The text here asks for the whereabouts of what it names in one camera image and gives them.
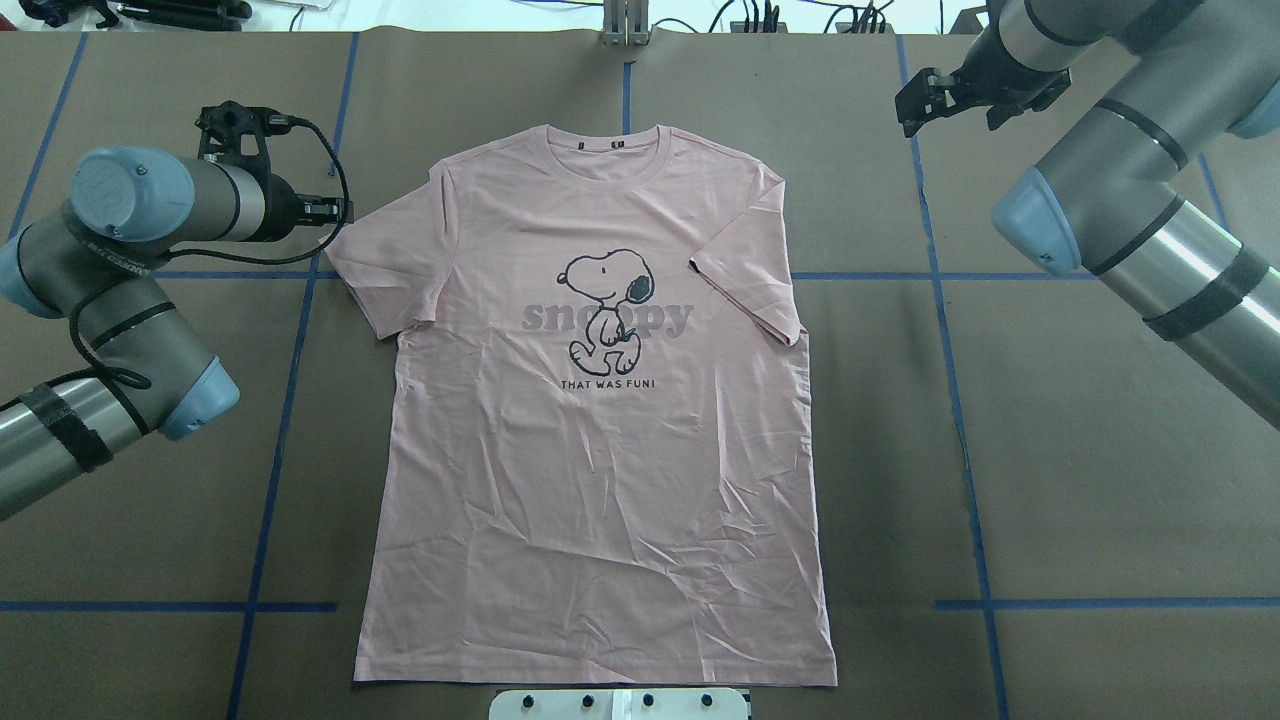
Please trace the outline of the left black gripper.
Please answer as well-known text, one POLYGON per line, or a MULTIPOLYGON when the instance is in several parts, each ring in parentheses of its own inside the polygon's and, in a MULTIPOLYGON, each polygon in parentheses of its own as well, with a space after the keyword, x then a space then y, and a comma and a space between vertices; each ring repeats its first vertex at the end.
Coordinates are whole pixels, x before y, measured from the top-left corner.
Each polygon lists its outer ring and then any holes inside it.
POLYGON ((346 219, 344 199, 301 199, 279 176, 270 176, 264 186, 265 213, 260 225, 261 242, 285 238, 298 224, 307 227, 337 225, 346 219))

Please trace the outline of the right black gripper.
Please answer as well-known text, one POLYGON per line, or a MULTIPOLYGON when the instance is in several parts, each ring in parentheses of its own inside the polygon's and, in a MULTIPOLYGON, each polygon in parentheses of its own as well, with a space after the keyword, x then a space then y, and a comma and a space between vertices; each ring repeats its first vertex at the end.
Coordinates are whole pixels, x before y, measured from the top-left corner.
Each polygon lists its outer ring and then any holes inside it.
POLYGON ((989 131, 1027 111, 1043 111, 1073 83, 1069 69, 1043 72, 1021 67, 961 67, 954 76, 923 68, 895 95, 893 108, 905 138, 929 122, 972 108, 987 108, 989 131))

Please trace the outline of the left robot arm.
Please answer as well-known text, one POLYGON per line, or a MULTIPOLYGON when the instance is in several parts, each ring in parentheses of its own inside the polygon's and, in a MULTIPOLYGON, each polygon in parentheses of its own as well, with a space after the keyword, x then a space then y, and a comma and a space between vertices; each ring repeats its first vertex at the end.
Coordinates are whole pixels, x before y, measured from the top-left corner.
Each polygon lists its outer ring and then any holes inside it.
POLYGON ((3 516, 13 518, 140 439, 183 439, 241 398, 221 359, 156 279, 210 242, 274 242, 339 229, 352 209, 297 193, 266 154, 197 158, 105 146, 76 167, 68 200, 3 245, 3 296, 63 320, 79 369, 3 405, 3 516))

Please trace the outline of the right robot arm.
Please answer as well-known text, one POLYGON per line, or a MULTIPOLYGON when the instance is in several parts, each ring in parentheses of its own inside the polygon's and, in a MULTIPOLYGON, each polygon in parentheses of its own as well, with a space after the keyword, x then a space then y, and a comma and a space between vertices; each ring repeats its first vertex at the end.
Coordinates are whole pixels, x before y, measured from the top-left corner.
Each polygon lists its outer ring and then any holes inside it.
POLYGON ((984 108, 1042 111, 1115 40, 1135 65, 1000 200, 995 228, 1053 275, 1100 278, 1268 424, 1277 424, 1277 269, 1171 184, 1221 135, 1277 129, 1275 1, 1006 1, 950 73, 895 99, 913 137, 984 108))

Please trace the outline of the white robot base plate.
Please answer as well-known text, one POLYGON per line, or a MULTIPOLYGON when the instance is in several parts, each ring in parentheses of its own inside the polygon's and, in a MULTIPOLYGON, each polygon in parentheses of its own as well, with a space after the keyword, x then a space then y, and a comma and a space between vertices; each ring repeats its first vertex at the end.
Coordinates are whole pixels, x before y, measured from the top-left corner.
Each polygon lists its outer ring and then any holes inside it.
POLYGON ((750 693, 727 687, 502 691, 489 719, 751 719, 750 693))

